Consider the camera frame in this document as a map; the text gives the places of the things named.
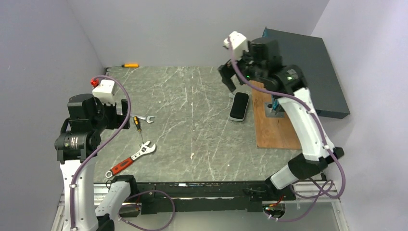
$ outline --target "screwdriver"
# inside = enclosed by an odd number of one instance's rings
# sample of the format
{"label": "screwdriver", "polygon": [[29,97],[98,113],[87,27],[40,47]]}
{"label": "screwdriver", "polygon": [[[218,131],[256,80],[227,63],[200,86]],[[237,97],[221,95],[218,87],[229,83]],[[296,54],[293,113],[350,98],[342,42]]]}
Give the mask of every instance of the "screwdriver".
{"label": "screwdriver", "polygon": [[139,118],[137,116],[133,117],[133,122],[135,122],[136,128],[138,129],[138,131],[140,133],[141,141],[142,141],[142,143],[144,143],[143,136],[141,135],[141,127],[140,127]]}

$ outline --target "gray marble surface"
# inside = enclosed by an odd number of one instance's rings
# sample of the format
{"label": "gray marble surface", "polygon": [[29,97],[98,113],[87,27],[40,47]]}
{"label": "gray marble surface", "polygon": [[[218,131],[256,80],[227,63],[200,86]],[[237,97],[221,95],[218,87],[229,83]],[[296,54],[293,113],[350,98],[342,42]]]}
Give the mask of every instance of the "gray marble surface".
{"label": "gray marble surface", "polygon": [[[124,84],[133,113],[155,116],[141,127],[156,152],[121,173],[137,181],[264,180],[299,153],[256,147],[252,99],[243,122],[228,119],[232,99],[216,67],[113,67],[108,74]],[[248,86],[237,91],[251,95]],[[120,90],[117,96],[124,98]],[[112,133],[104,131],[102,140]],[[120,132],[98,154],[95,182],[105,182],[105,172],[140,144],[134,124]]]}

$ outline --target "open-end wrench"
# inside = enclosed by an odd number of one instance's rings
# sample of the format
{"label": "open-end wrench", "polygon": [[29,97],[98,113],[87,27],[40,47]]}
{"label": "open-end wrench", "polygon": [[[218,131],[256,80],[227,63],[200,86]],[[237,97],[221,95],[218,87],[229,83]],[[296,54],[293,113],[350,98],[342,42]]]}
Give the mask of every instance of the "open-end wrench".
{"label": "open-end wrench", "polygon": [[111,168],[111,170],[106,172],[105,177],[111,178],[115,176],[119,172],[125,170],[125,168],[127,168],[133,162],[135,162],[137,158],[141,157],[142,155],[150,154],[154,152],[156,150],[156,144],[153,144],[151,147],[149,147],[150,143],[151,143],[150,141],[146,141],[144,144],[142,144],[140,150],[137,153],[133,154],[132,156],[128,157],[126,160],[115,165],[113,168]]}
{"label": "open-end wrench", "polygon": [[148,115],[148,116],[141,116],[141,115],[135,115],[130,113],[131,117],[135,117],[137,116],[139,119],[146,121],[148,124],[153,123],[154,121],[152,120],[154,118],[154,116]]}

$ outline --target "white plastic casing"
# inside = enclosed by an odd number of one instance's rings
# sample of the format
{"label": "white plastic casing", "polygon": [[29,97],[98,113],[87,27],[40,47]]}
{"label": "white plastic casing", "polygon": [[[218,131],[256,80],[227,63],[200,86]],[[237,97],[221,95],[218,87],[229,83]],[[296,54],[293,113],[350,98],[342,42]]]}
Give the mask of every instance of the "white plastic casing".
{"label": "white plastic casing", "polygon": [[[232,50],[234,51],[234,59],[239,61],[241,60],[243,51],[249,51],[248,41],[244,35],[236,31],[232,32],[229,37],[231,38]],[[228,43],[228,38],[224,40],[224,47],[228,49],[230,47],[230,44]]]}
{"label": "white plastic casing", "polygon": [[289,169],[289,165],[285,165],[285,167],[273,174],[270,180],[277,189],[283,189],[289,184],[296,182],[298,178],[293,175]]}
{"label": "white plastic casing", "polygon": [[[81,170],[76,180],[75,188],[75,225],[78,231],[95,231],[98,228],[98,220],[95,215],[95,205],[93,199],[93,174],[97,158],[89,160]],[[69,191],[72,175],[81,165],[79,160],[67,160],[65,164],[60,164],[60,169],[64,177],[64,226],[63,231],[71,230],[71,216],[69,206]]]}
{"label": "white plastic casing", "polygon": [[130,184],[128,182],[118,181],[111,184],[108,194],[95,209],[96,216],[99,217],[108,213],[110,219],[117,220],[120,207],[129,196]]}
{"label": "white plastic casing", "polygon": [[[309,89],[301,88],[294,92],[294,96],[305,102],[310,107],[311,113],[316,114],[315,107],[310,98]],[[279,98],[278,102],[284,108],[286,114],[291,120],[302,146],[302,153],[305,159],[319,161],[320,157],[326,158],[329,156],[329,153],[323,147],[323,141],[319,129],[306,109],[298,102],[286,97]],[[327,137],[326,132],[324,132],[324,136],[326,137],[329,149],[333,151],[334,144]]]}
{"label": "white plastic casing", "polygon": [[116,84],[112,80],[103,79],[101,83],[92,90],[92,95],[101,100],[103,104],[115,104]]}

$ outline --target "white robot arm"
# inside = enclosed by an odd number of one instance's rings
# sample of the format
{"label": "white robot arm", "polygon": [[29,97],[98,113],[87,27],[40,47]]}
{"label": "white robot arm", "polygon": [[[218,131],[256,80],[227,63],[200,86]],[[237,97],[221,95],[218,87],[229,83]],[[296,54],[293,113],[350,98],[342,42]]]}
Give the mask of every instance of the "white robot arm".
{"label": "white robot arm", "polygon": [[[97,156],[81,167],[75,183],[73,177],[81,163],[97,149],[101,143],[100,133],[104,129],[116,129],[122,123],[130,127],[126,119],[128,104],[122,100],[124,115],[117,115],[115,103],[115,82],[104,79],[97,84],[92,94],[80,94],[69,99],[70,117],[65,120],[61,134],[55,141],[57,159],[64,178],[65,214],[63,231],[111,231],[113,220],[122,203],[138,193],[133,176],[117,176],[112,180],[110,190],[95,209],[93,175]],[[71,189],[75,188],[71,201]]]}
{"label": "white robot arm", "polygon": [[[298,180],[310,178],[333,162],[328,150],[335,157],[344,155],[342,148],[334,147],[321,127],[316,110],[310,97],[310,90],[302,70],[296,65],[283,66],[278,42],[271,38],[257,38],[248,41],[236,31],[226,38],[224,46],[232,49],[234,63],[229,60],[218,68],[222,82],[233,92],[236,88],[231,77],[234,76],[234,65],[246,76],[246,80],[254,80],[264,84],[268,91],[273,91],[278,103],[287,113],[302,146],[302,153],[290,160],[281,170],[270,176],[265,182],[274,193]],[[245,82],[238,78],[240,84]]]}

